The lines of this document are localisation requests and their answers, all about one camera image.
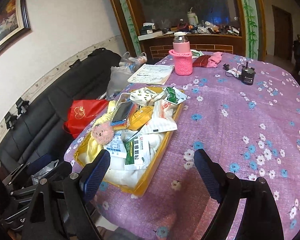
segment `metal bolt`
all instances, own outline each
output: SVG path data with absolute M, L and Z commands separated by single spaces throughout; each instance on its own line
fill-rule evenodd
M 77 177 L 79 177 L 79 174 L 74 172 L 70 175 L 70 179 L 76 179 Z
M 47 183 L 47 181 L 48 181 L 47 179 L 41 179 L 41 180 L 40 180 L 40 184 L 41 184 L 41 185 L 44 185 L 44 184 Z
M 235 178 L 235 175 L 232 172 L 227 172 L 226 176 L 227 176 L 228 179 L 234 179 Z
M 263 183 L 266 183 L 266 179 L 263 178 L 263 177 L 260 177 L 260 178 L 259 178 L 259 182 L 261 182 L 262 184 L 263 184 Z

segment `picture frame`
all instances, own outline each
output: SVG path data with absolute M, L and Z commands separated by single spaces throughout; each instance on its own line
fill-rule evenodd
M 0 14 L 0 51 L 30 31 L 26 0 L 10 0 Z

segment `pink plush toy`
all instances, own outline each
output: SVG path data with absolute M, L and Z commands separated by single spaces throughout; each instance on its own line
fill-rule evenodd
M 110 126 L 110 122 L 104 122 L 101 124 L 97 124 L 91 130 L 92 137 L 96 140 L 96 142 L 100 145 L 106 145 L 112 141 L 114 131 Z
M 208 59 L 207 67 L 217 67 L 217 64 L 221 61 L 222 52 L 215 52 Z

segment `black couch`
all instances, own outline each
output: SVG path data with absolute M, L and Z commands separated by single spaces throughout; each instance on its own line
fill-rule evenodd
M 121 57 L 105 48 L 77 60 L 62 76 L 46 88 L 21 115 L 13 130 L 0 143 L 0 162 L 9 173 L 45 154 L 63 160 L 73 138 L 63 124 L 73 100 L 97 99 L 106 92 L 111 66 Z

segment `wooden door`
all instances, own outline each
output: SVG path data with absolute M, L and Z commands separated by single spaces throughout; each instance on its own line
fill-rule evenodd
M 276 6 L 272 6 L 272 8 L 274 17 L 274 55 L 291 60 L 293 47 L 291 13 Z

